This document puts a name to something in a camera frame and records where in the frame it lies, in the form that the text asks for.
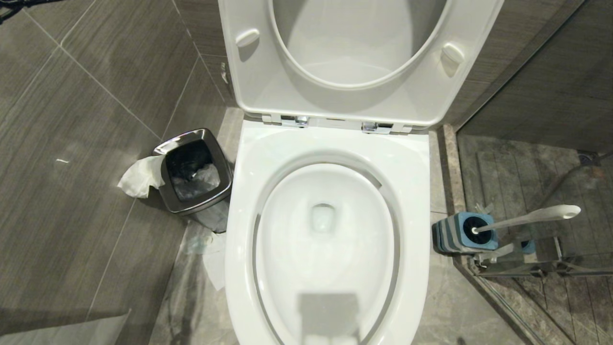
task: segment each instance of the crumpled tissue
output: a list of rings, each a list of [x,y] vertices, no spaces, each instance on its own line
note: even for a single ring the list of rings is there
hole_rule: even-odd
[[[117,187],[133,198],[148,198],[149,186],[159,189],[164,185],[162,162],[165,156],[151,156],[137,160],[121,177]]]

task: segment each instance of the toilet brush holder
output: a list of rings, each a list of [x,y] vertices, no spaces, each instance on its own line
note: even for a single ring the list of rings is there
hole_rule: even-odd
[[[473,228],[493,224],[491,215],[460,212],[432,226],[435,246],[441,252],[472,254],[498,249],[496,230],[473,233]]]

